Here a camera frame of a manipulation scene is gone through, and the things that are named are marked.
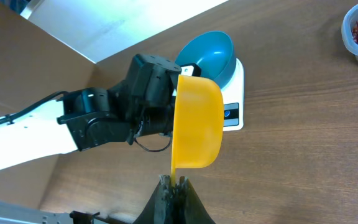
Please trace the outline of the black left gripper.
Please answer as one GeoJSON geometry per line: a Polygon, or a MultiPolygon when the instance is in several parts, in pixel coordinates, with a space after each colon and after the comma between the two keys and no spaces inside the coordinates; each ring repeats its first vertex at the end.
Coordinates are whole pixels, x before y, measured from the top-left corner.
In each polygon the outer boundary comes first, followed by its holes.
{"type": "Polygon", "coordinates": [[[173,132],[174,106],[146,108],[142,113],[139,123],[135,126],[133,137],[129,138],[129,144],[133,144],[135,138],[159,134],[171,137],[173,132]]]}

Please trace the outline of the yellow plastic measuring scoop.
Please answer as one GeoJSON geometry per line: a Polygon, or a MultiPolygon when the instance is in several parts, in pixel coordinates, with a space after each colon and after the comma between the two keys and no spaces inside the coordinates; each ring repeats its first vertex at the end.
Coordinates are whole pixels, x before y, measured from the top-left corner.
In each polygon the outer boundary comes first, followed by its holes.
{"type": "Polygon", "coordinates": [[[223,139],[224,104],[220,87],[210,79],[178,76],[173,119],[170,180],[177,169],[199,169],[217,158],[223,139]]]}

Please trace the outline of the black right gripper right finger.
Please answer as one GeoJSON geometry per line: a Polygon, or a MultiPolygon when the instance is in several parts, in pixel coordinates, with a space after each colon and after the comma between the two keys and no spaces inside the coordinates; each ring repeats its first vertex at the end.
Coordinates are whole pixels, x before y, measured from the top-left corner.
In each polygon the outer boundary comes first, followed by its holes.
{"type": "Polygon", "coordinates": [[[180,177],[174,201],[174,223],[215,224],[188,177],[180,177]]]}

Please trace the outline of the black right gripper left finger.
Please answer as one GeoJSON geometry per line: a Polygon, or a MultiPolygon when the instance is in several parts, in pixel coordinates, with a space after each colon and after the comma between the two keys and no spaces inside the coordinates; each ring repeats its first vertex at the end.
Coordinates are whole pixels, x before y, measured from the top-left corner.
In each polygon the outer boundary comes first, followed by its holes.
{"type": "Polygon", "coordinates": [[[172,224],[173,187],[169,175],[161,175],[142,213],[134,224],[172,224]]]}

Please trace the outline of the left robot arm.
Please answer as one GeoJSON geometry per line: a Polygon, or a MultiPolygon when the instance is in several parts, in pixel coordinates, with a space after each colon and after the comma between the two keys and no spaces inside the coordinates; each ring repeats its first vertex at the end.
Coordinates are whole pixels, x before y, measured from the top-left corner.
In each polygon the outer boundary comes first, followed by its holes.
{"type": "Polygon", "coordinates": [[[116,86],[58,91],[0,117],[0,170],[34,159],[85,151],[109,142],[132,144],[173,129],[181,67],[137,54],[116,86]]]}

